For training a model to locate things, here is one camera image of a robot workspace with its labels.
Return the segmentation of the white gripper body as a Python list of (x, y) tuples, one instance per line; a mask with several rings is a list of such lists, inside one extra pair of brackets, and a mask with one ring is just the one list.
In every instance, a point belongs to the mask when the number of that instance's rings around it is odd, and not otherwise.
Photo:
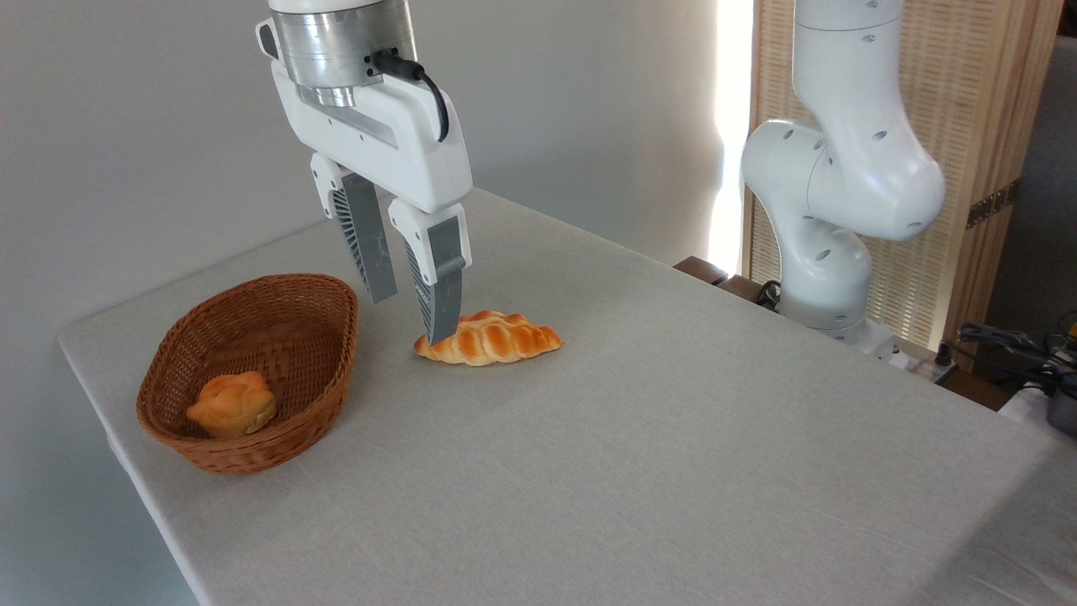
[(270, 66), (289, 125), (304, 145), (424, 212), (468, 196), (468, 150), (449, 99), (450, 133), (438, 141), (438, 111), (420, 84), (384, 76), (359, 88), (353, 107), (309, 104), (284, 64)]

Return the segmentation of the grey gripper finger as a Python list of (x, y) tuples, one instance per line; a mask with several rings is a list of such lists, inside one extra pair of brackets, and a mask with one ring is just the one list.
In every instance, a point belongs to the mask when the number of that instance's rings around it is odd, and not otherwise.
[(374, 184), (326, 155), (312, 154), (309, 164), (319, 202), (336, 220), (373, 304), (396, 295), (396, 282)]
[(404, 239), (428, 344), (436, 346), (458, 330), (462, 273), (473, 264), (464, 208), (453, 205), (428, 214), (394, 199), (388, 212)]

